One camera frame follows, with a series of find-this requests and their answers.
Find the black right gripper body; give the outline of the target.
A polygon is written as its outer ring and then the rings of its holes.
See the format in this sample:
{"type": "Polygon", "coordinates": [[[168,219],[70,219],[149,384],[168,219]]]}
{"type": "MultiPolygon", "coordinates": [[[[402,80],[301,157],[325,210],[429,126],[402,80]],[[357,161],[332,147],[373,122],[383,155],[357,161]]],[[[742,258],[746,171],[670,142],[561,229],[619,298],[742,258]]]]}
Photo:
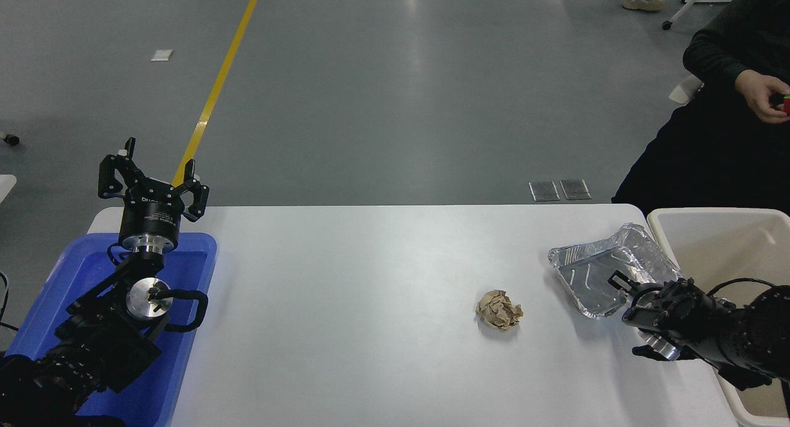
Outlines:
{"type": "Polygon", "coordinates": [[[695,286],[693,279],[664,284],[643,283],[641,295],[629,296],[623,314],[626,325],[637,328],[640,349],[718,349],[720,303],[695,286]]]}

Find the person's hand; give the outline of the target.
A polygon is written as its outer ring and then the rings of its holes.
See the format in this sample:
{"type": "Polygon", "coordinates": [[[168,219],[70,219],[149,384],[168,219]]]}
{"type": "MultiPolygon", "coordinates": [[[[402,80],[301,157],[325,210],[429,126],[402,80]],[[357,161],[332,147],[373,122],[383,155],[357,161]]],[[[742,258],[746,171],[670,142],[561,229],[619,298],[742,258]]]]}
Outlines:
{"type": "Polygon", "coordinates": [[[788,113],[770,103],[774,94],[788,94],[788,84],[779,78],[762,75],[754,70],[742,71],[734,81],[734,89],[747,101],[750,111],[762,122],[778,125],[788,121],[788,113]]]}

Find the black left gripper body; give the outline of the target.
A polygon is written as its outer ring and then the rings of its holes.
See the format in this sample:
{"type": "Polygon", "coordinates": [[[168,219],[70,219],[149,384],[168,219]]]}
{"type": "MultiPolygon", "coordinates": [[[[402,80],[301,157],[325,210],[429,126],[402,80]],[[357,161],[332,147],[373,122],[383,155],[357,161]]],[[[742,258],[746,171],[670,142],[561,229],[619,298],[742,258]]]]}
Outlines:
{"type": "Polygon", "coordinates": [[[183,200],[175,188],[157,179],[145,179],[129,187],[123,197],[124,208],[118,242],[128,251],[144,243],[157,244],[159,252],[178,247],[183,200]]]}

